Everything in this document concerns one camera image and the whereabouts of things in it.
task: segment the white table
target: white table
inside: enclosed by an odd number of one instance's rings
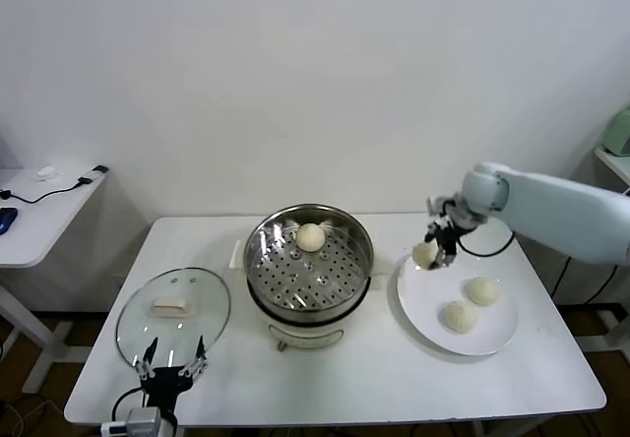
[[[73,186],[79,176],[90,169],[92,166],[71,167],[51,181],[35,181],[35,169],[0,169],[0,187],[34,200],[49,191]],[[0,200],[0,208],[18,208],[18,217],[11,228],[0,235],[0,268],[29,268],[43,260],[102,179],[101,176],[90,185],[55,194],[35,205],[17,199]],[[37,392],[52,363],[84,363],[90,354],[89,347],[63,343],[72,323],[62,322],[51,332],[1,284],[0,315],[15,326],[4,343],[5,355],[19,333],[25,334],[42,349],[22,388],[24,393]]]
[[[615,156],[602,147],[595,149],[595,156],[599,158],[619,178],[630,185],[630,156]]]
[[[175,414],[181,426],[400,423],[543,414],[500,429],[500,435],[521,435],[552,414],[605,405],[598,380],[518,244],[478,265],[509,285],[520,309],[516,336],[495,355],[458,356],[433,346],[412,328],[392,288],[397,262],[423,236],[428,217],[357,218],[370,233],[376,256],[373,284],[349,316],[363,325],[333,346],[283,353],[257,319],[244,274],[227,267],[235,242],[245,239],[261,219],[158,220],[66,404],[66,418],[81,424],[108,421],[114,401],[138,386],[135,371],[116,348],[117,317],[130,295],[150,278],[189,266],[223,274],[232,315],[209,353],[210,367],[179,397]],[[491,222],[470,235],[467,245],[491,251],[508,236],[502,224]],[[127,399],[119,415],[139,404],[139,397]]]

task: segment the glass lid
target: glass lid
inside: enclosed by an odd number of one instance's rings
[[[153,278],[127,301],[116,326],[118,350],[131,366],[157,339],[152,367],[186,365],[200,340],[208,351],[229,317],[227,286],[201,268],[172,270]]]

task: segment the white plate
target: white plate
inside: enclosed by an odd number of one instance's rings
[[[519,323],[519,310],[504,283],[493,305],[473,303],[477,323],[467,334],[457,334],[440,321],[442,308],[451,301],[468,300],[466,284],[480,276],[484,275],[470,265],[458,265],[457,260],[448,268],[429,272],[408,258],[399,274],[398,295],[409,320],[429,340],[462,355],[488,355],[510,342]]]

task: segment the stainless steel steamer basket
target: stainless steel steamer basket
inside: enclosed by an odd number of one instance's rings
[[[295,244],[301,225],[319,224],[326,243],[318,252]],[[334,322],[363,299],[374,261],[370,237],[358,220],[337,208],[302,204],[278,211],[247,239],[249,289],[272,318],[303,327]]]

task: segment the white wall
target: white wall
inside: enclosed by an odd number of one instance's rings
[[[480,159],[570,176],[629,100],[629,6],[0,0],[0,147],[112,168],[97,221],[7,283],[33,308],[104,309],[159,216],[417,211]]]

